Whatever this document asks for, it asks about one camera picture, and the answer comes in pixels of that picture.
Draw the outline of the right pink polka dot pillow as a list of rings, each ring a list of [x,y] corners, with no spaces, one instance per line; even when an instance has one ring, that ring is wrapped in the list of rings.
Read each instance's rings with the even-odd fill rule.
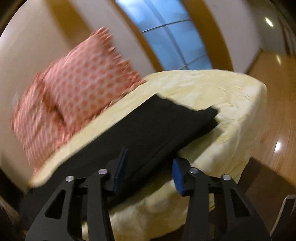
[[[49,104],[68,127],[83,125],[144,83],[102,27],[45,72]]]

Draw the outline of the cream patterned bed sheet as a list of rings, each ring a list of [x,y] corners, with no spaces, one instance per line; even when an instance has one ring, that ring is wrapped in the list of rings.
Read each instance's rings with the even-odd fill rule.
[[[174,157],[208,175],[238,181],[260,136],[267,88],[222,70],[150,74],[144,84],[87,123],[45,162],[21,202],[29,228],[69,175],[84,178],[127,151],[120,193],[109,201],[116,240],[152,240],[180,228],[188,198],[171,178]]]

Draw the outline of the left pink polka dot pillow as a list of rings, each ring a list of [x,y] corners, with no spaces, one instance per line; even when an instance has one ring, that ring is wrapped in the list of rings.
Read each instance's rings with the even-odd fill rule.
[[[10,120],[11,129],[35,173],[73,136],[72,128],[66,125],[60,112],[61,108],[49,97],[44,81],[47,73],[44,70],[34,76]]]

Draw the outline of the pink polka dot pillow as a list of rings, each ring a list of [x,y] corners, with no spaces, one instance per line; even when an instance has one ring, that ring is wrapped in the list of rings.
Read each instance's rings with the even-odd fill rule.
[[[72,128],[66,125],[60,112],[61,108],[49,97],[44,81],[47,73],[44,70],[34,76],[10,120],[11,129],[35,173],[73,136]]]
[[[68,127],[83,125],[144,83],[102,27],[45,72],[49,104]]]

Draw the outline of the black pants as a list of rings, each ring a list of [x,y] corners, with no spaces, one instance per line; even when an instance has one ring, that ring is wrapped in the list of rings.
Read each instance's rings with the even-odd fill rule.
[[[109,199],[108,207],[121,204],[170,171],[179,150],[217,126],[217,114],[213,107],[196,111],[153,95],[61,164],[44,185],[29,190],[20,204],[23,227],[30,228],[67,176],[88,177],[128,148],[119,193]]]

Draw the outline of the wooden framed window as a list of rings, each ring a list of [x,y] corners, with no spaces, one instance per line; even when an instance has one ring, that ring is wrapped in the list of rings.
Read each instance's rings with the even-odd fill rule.
[[[119,52],[146,75],[163,70],[233,70],[222,33],[203,1],[46,1],[75,46],[107,27]]]

